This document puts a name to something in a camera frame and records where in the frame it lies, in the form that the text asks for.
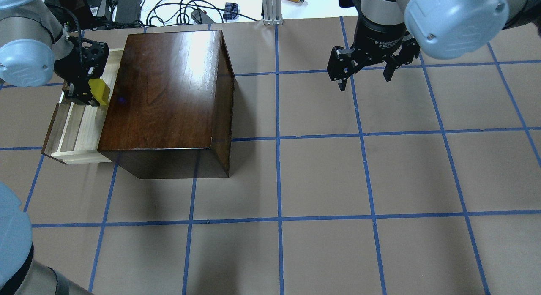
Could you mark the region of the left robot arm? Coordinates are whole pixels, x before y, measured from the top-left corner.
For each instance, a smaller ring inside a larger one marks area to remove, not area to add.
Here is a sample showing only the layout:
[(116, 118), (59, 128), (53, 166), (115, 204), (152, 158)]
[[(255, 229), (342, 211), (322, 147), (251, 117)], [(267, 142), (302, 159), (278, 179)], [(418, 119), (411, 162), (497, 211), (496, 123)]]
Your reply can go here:
[[(64, 96), (80, 106), (104, 104), (91, 85), (102, 76), (106, 43), (70, 36), (43, 0), (0, 0), (1, 82), (46, 85), (54, 74), (66, 82)], [(1, 184), (2, 295), (88, 295), (89, 291), (35, 260), (33, 230), (21, 201)]]

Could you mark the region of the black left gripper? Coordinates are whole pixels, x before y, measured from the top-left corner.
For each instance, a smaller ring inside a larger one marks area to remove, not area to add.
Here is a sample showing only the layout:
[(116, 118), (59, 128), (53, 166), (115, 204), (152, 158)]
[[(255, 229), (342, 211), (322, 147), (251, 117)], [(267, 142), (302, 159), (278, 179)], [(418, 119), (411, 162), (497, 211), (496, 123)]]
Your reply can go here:
[(102, 41), (69, 37), (69, 54), (54, 63), (54, 72), (66, 80), (66, 99), (79, 106), (100, 106), (91, 92), (90, 80), (102, 76), (109, 45)]

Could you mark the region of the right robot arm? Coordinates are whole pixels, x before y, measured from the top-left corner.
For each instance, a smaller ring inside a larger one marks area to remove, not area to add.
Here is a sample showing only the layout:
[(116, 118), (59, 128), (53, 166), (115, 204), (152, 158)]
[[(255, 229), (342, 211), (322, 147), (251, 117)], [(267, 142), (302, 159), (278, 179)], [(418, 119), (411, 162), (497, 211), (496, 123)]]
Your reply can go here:
[(424, 52), (450, 60), (476, 51), (500, 31), (540, 20), (540, 0), (339, 0), (358, 12), (353, 43), (335, 46), (330, 80), (344, 91), (361, 69), (384, 63), (384, 79)]

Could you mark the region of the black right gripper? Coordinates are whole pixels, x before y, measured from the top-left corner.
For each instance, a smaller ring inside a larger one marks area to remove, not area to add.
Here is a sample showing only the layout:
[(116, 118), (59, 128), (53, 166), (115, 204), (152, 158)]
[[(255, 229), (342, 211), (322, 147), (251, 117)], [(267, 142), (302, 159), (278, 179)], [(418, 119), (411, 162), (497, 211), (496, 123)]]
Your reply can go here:
[[(389, 82), (402, 65), (409, 65), (421, 54), (421, 47), (413, 35), (406, 35), (404, 22), (378, 24), (366, 16), (359, 16), (350, 49), (335, 46), (331, 49), (327, 73), (344, 92), (347, 80), (365, 66), (385, 61), (384, 79)], [(394, 52), (401, 49), (398, 55)]]

